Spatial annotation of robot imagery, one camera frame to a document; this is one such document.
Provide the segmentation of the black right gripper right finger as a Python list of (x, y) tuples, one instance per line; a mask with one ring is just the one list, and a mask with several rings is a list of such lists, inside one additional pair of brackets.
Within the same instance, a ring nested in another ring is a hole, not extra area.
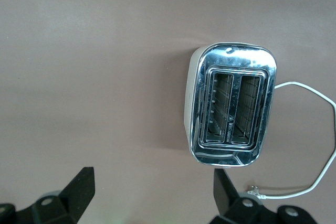
[(210, 223), (316, 223), (300, 207), (282, 205), (273, 212), (256, 196), (238, 193), (223, 169), (214, 170), (213, 195), (219, 215)]

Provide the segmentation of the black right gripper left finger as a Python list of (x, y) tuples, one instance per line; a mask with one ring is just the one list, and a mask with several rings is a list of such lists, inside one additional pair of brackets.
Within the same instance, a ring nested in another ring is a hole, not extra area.
[(20, 211), (1, 204), (1, 223), (78, 223), (95, 195), (94, 168), (84, 167), (57, 195), (41, 197)]

